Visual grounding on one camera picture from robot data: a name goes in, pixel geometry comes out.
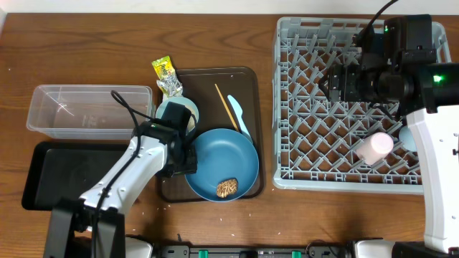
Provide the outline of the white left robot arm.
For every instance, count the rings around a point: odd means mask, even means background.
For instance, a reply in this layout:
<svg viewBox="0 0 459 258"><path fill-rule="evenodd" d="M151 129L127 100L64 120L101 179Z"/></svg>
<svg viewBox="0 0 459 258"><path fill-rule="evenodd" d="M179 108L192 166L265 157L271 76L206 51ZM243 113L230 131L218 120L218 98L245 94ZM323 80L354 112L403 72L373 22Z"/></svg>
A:
<svg viewBox="0 0 459 258"><path fill-rule="evenodd" d="M193 136L186 126L136 126L125 153L91 189L52 209L44 256L152 257L152 244L126 236L125 216L156 174L196 172Z"/></svg>

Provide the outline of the light blue plastic cup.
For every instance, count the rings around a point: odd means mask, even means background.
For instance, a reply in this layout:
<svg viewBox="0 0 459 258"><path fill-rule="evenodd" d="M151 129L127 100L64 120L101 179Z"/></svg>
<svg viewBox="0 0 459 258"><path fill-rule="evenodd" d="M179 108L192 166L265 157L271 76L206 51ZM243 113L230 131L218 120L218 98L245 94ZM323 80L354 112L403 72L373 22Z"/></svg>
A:
<svg viewBox="0 0 459 258"><path fill-rule="evenodd" d="M410 129L403 126L399 131L399 141L402 142L403 147L411 152L417 152L415 140L412 136Z"/></svg>

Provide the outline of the blue plate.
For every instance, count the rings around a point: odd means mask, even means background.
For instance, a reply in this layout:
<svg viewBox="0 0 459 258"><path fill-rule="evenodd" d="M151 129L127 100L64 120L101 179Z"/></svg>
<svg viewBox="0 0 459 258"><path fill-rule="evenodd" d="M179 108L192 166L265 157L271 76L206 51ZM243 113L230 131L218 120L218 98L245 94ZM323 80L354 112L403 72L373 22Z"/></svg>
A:
<svg viewBox="0 0 459 258"><path fill-rule="evenodd" d="M209 130L191 144L197 154L197 172L185 176L198 196L213 202L242 198L255 184L260 162L255 146L241 133L226 128ZM237 188L224 198L217 195L221 183L234 179Z"/></svg>

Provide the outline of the pink plastic cup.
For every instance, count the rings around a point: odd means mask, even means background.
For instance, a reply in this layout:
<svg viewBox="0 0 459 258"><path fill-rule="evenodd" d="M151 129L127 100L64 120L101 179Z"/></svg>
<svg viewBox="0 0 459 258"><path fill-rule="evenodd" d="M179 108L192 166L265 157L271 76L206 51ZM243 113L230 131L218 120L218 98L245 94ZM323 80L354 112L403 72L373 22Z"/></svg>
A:
<svg viewBox="0 0 459 258"><path fill-rule="evenodd" d="M357 156L367 165L373 165L385 158L393 149L394 141L386 133L375 133L365 138L356 149Z"/></svg>

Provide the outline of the brown mushroom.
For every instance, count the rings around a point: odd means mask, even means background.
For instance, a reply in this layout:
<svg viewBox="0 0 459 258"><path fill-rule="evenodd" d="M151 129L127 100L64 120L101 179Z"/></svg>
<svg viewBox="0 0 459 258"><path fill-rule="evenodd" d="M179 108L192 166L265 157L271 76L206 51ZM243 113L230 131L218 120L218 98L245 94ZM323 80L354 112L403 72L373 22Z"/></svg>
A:
<svg viewBox="0 0 459 258"><path fill-rule="evenodd" d="M219 198L227 198L230 195L236 194L238 190L238 181L236 178L231 178L217 185L216 195Z"/></svg>

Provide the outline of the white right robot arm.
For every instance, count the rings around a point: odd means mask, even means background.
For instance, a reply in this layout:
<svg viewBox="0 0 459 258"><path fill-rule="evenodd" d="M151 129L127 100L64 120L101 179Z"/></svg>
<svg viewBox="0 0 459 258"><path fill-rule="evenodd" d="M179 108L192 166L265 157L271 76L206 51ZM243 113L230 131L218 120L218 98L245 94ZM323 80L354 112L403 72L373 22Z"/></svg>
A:
<svg viewBox="0 0 459 258"><path fill-rule="evenodd" d="M417 148L425 199L422 244L399 242L393 257L458 256L458 64L361 70L334 64L319 80L332 102L398 103Z"/></svg>

